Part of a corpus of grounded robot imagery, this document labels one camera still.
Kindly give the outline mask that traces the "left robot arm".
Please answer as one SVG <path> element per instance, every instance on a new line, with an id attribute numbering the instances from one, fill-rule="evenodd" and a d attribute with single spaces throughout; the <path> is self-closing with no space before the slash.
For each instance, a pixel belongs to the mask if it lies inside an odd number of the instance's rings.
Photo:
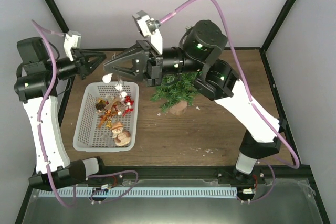
<path id="1" fill-rule="evenodd" d="M 36 166 L 29 178 L 34 189 L 51 191 L 82 183 L 89 177 L 95 184 L 102 184 L 107 170 L 100 157 L 70 161 L 61 138 L 58 119 L 58 94 L 60 80 L 78 75 L 85 79 L 106 58 L 104 53 L 81 50 L 73 46 L 74 60 L 56 59 L 56 67 L 40 37 L 17 42 L 22 63 L 17 68 L 14 90 L 28 115 L 33 133 Z"/>

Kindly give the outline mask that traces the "white ball string lights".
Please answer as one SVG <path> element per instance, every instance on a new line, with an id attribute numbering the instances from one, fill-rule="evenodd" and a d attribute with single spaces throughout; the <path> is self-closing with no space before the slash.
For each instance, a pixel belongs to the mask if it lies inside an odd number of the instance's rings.
<path id="1" fill-rule="evenodd" d="M 105 84 L 109 84 L 113 87 L 114 93 L 112 96 L 121 97 L 121 102 L 117 102 L 112 108 L 114 108 L 114 112 L 118 113 L 118 116 L 122 115 L 122 101 L 125 96 L 128 95 L 125 89 L 125 84 L 122 77 L 116 73 L 107 73 L 102 77 L 102 81 Z"/>

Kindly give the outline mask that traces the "small green christmas tree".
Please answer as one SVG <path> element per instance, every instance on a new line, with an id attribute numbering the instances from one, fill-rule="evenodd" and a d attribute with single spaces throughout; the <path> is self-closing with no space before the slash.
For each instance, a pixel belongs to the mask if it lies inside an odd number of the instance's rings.
<path id="1" fill-rule="evenodd" d="M 188 106 L 192 106 L 198 94 L 193 86 L 198 72 L 172 73 L 163 76 L 162 84 L 155 87 L 151 102 L 164 101 L 160 109 L 162 113 L 169 112 L 180 116 Z"/>

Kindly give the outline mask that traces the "white perforated plastic basket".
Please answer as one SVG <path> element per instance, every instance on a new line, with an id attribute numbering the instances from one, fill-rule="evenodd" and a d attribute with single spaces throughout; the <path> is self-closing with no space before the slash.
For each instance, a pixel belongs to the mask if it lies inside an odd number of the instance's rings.
<path id="1" fill-rule="evenodd" d="M 139 86 L 112 81 L 89 84 L 78 115 L 73 147 L 82 152 L 125 152 L 135 145 L 139 107 Z M 123 126 L 130 137 L 113 138 L 112 127 Z"/>

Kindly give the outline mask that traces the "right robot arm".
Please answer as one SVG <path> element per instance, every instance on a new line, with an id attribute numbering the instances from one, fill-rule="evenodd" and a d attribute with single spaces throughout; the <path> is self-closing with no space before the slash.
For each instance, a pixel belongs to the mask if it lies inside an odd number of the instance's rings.
<path id="1" fill-rule="evenodd" d="M 281 141 L 276 135 L 285 130 L 285 119 L 269 114 L 258 102 L 250 104 L 243 81 L 225 61 L 220 60 L 227 37 L 210 20 L 200 20 L 181 38 L 178 47 L 159 53 L 147 40 L 136 43 L 103 65 L 104 71 L 147 86 L 162 84 L 168 74 L 196 72 L 193 87 L 206 98 L 229 111 L 245 128 L 233 177 L 244 184 L 252 177 L 259 159 L 278 154 Z"/>

